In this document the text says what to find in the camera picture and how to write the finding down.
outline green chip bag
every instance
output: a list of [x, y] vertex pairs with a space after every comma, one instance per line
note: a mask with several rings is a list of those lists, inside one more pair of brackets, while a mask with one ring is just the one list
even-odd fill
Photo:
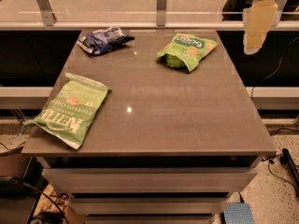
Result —
[[65, 78], [60, 92], [43, 107], [39, 115], [25, 125], [35, 124], [78, 149], [107, 96], [108, 87], [70, 73], [65, 73]]
[[180, 68], [186, 65], [191, 72], [216, 46], [217, 43], [210, 39], [176, 34], [171, 42], [157, 53], [157, 58], [164, 58], [169, 67]]

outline speckled floor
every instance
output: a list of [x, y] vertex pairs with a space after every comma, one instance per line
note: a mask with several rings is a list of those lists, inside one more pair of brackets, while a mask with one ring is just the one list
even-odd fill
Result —
[[[293, 121], [294, 119], [263, 119], [270, 134], [273, 134], [280, 127], [298, 128], [292, 125]], [[8, 148], [17, 147], [26, 141], [30, 132], [27, 130], [23, 135], [19, 135], [20, 130], [21, 125], [15, 119], [0, 119], [0, 142]], [[299, 132], [281, 130], [272, 135], [271, 138], [278, 149], [278, 154], [282, 153], [283, 148], [287, 148], [294, 163], [299, 164]], [[4, 147], [0, 147], [0, 152], [5, 151]], [[280, 165], [278, 159], [274, 159], [274, 164], [263, 161], [257, 166], [257, 176], [241, 192], [245, 202], [251, 207], [255, 223], [299, 223], [299, 198], [296, 197], [294, 187], [272, 175], [268, 165], [275, 175], [292, 182], [290, 172]], [[231, 197], [231, 201], [239, 203], [238, 193]], [[214, 224], [220, 223], [220, 216], [216, 216]]]

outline metal drawer front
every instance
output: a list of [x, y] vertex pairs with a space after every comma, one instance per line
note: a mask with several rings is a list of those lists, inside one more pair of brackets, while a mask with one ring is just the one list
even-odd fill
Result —
[[85, 224], [211, 224], [213, 217], [85, 217]]
[[251, 168], [44, 169], [68, 193], [234, 192], [256, 175]]
[[227, 198], [94, 198], [72, 199], [79, 215], [211, 215], [221, 213]]

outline snack bag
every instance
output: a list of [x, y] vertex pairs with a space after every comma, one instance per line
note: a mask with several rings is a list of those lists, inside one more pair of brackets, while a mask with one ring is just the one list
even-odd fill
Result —
[[169, 67], [187, 66], [191, 72], [205, 56], [217, 46], [210, 39], [195, 35], [176, 34], [171, 42], [157, 53], [157, 58], [164, 58]]
[[60, 92], [25, 125], [35, 124], [78, 149], [107, 96], [108, 87], [70, 73], [65, 73], [65, 77], [66, 82]]
[[82, 49], [93, 55], [100, 55], [119, 48], [122, 44], [134, 40], [119, 27], [91, 32], [76, 42]]

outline desk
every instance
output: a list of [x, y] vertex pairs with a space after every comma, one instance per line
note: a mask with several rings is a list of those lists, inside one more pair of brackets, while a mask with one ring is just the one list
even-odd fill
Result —
[[156, 60], [176, 32], [128, 31], [135, 41], [98, 57], [74, 46], [50, 98], [65, 72], [101, 81], [112, 92], [79, 150], [37, 127], [22, 150], [72, 196], [85, 223], [140, 217], [211, 223], [256, 175], [261, 158], [276, 153], [215, 31], [188, 31], [218, 42], [191, 73]]

